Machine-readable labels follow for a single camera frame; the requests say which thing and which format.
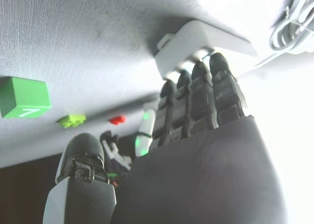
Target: lime green toy piece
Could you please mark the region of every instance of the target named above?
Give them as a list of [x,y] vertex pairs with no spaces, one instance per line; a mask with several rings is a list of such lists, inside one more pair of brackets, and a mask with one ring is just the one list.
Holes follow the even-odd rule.
[[0,110],[4,118],[39,117],[50,109],[45,82],[12,77],[0,88]]
[[83,114],[70,114],[58,121],[64,128],[77,127],[84,123],[86,116]]

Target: small red toy piece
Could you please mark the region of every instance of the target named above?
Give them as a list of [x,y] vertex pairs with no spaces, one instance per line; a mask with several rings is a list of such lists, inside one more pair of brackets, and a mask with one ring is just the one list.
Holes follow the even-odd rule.
[[126,117],[121,115],[110,119],[110,122],[114,125],[119,125],[120,123],[124,123],[126,121]]

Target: power cord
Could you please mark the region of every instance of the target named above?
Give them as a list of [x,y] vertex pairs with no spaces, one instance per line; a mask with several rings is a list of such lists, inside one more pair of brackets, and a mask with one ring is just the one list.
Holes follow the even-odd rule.
[[283,53],[314,52],[314,0],[293,0],[285,9],[286,16],[274,28],[269,45],[275,51],[257,66],[264,65]]

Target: dark floor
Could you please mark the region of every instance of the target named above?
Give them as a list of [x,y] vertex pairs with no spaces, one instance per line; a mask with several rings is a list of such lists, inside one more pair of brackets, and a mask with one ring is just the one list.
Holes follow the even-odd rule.
[[0,169],[0,223],[41,224],[61,155]]

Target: robotic hand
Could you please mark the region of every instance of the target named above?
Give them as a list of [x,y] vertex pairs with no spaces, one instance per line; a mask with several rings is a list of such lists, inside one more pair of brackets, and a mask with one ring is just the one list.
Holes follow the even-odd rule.
[[[87,134],[74,138],[62,155],[44,223],[286,223],[276,174],[228,63],[216,53],[209,65],[210,72],[197,62],[177,85],[165,83],[158,111],[144,114],[137,158],[115,191],[101,144]],[[104,147],[127,168],[112,138]]]

